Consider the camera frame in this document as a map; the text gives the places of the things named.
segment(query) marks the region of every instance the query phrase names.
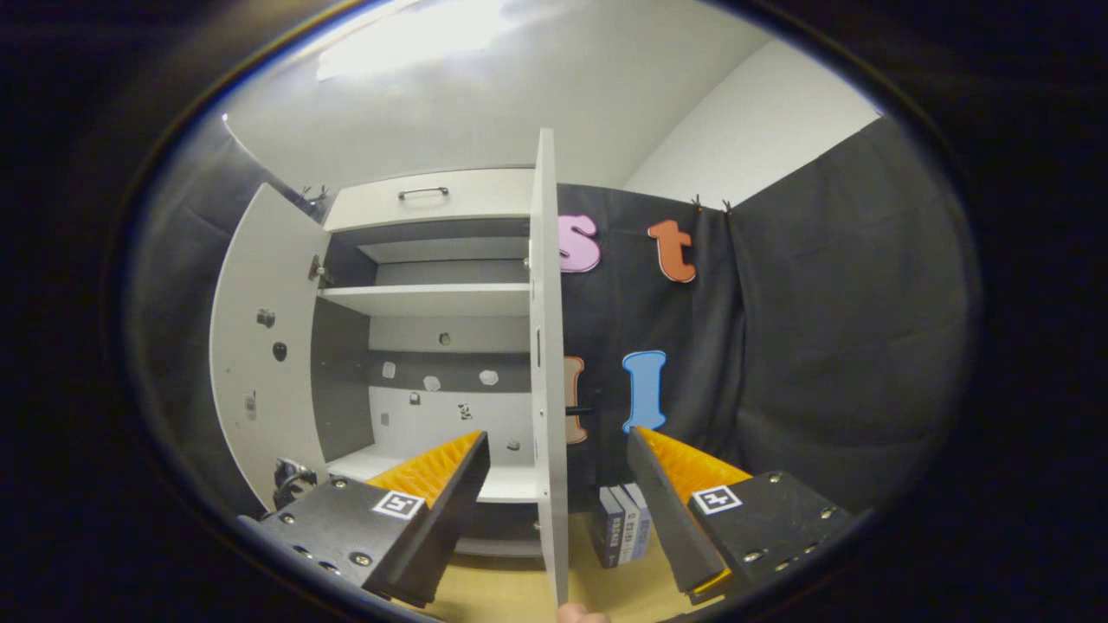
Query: black curtain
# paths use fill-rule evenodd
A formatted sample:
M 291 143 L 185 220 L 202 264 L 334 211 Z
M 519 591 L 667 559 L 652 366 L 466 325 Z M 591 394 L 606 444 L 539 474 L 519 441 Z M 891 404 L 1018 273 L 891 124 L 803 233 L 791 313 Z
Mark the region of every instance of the black curtain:
M 854 511 L 911 477 L 954 415 L 979 298 L 960 204 L 911 145 L 878 120 L 726 213 L 560 184 L 602 252 L 562 275 L 565 354 L 579 394 L 603 394 L 571 473 L 595 453 L 601 484 L 630 480 L 622 361 L 661 350 L 659 432 Z M 665 219 L 691 235 L 690 283 L 658 267 Z
M 660 409 L 666 435 L 730 462 L 740 462 L 735 439 L 742 354 L 742 303 L 733 252 L 722 212 L 638 193 L 558 184 L 558 214 L 583 214 L 596 224 L 599 264 L 587 273 L 562 274 L 565 355 L 585 369 L 578 394 L 599 390 L 597 446 L 567 448 L 571 472 L 596 452 L 597 482 L 630 480 L 627 436 L 630 375 L 623 358 L 661 350 Z M 693 237 L 685 262 L 696 267 L 689 283 L 669 280 L 658 266 L 657 241 L 647 228 L 673 219 Z
M 147 195 L 132 258 L 130 337 L 151 425 L 228 513 L 264 511 L 216 415 L 208 366 L 215 287 L 232 235 L 258 187 L 276 182 L 215 120 L 196 127 Z
M 923 467 L 979 308 L 957 198 L 890 119 L 735 207 L 746 303 L 736 439 L 852 510 Z

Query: wooden floor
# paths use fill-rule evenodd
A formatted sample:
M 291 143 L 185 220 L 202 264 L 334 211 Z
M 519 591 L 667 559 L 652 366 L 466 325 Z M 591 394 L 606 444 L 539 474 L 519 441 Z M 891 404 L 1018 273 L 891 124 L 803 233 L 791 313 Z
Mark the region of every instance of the wooden floor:
M 603 569 L 588 522 L 588 513 L 570 515 L 570 601 L 606 613 L 612 623 L 653 623 L 715 603 L 689 605 L 653 532 L 644 558 Z M 527 623 L 554 621 L 554 610 L 541 560 L 455 555 L 423 612 L 458 623 Z

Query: door hinge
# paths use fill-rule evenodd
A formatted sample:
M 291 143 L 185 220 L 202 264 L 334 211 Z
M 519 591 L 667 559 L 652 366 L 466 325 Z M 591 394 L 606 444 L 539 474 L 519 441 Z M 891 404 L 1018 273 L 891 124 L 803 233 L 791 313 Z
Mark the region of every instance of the door hinge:
M 331 274 L 324 266 L 324 263 L 319 261 L 318 255 L 311 256 L 311 269 L 308 270 L 308 278 L 315 280 L 319 277 L 319 286 L 322 287 L 325 284 L 328 286 L 335 285 L 335 279 L 331 278 Z

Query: foam letter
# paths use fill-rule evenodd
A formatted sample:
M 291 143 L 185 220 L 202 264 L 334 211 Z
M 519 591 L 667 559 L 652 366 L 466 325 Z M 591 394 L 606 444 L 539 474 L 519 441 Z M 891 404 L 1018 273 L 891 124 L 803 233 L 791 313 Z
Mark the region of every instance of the foam letter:
M 654 430 L 666 423 L 659 406 L 661 366 L 665 365 L 666 354 L 660 350 L 624 357 L 624 369 L 630 372 L 630 418 L 624 422 L 624 432 L 630 432 L 633 426 Z
M 564 361 L 565 361 L 565 374 L 563 375 L 562 378 L 565 379 L 565 406 L 576 407 L 577 377 L 581 376 L 581 370 L 585 369 L 585 361 L 581 357 L 566 357 Z M 585 439 L 588 439 L 588 431 L 581 428 L 581 417 L 566 416 L 565 417 L 566 446 L 570 446 L 572 443 L 581 443 Z
M 596 223 L 583 214 L 557 217 L 563 273 L 587 273 L 601 263 L 601 247 L 592 238 L 595 235 Z
M 681 257 L 681 247 L 693 246 L 693 238 L 677 228 L 676 221 L 656 223 L 646 233 L 658 241 L 658 266 L 661 267 L 663 275 L 671 282 L 683 284 L 696 277 L 696 266 L 685 264 L 685 258 Z

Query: drawer handle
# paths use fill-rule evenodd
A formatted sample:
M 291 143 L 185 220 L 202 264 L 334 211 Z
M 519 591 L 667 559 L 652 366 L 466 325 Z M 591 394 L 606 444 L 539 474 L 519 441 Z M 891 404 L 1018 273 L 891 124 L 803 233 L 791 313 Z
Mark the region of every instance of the drawer handle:
M 416 188 L 413 191 L 400 191 L 399 193 L 397 193 L 397 198 L 400 200 L 400 201 L 403 201 L 404 200 L 404 195 L 410 195 L 412 193 L 427 193 L 429 191 L 438 191 L 438 192 L 442 193 L 443 195 L 449 195 L 450 194 L 450 188 L 448 188 L 445 186 L 432 186 L 430 188 Z

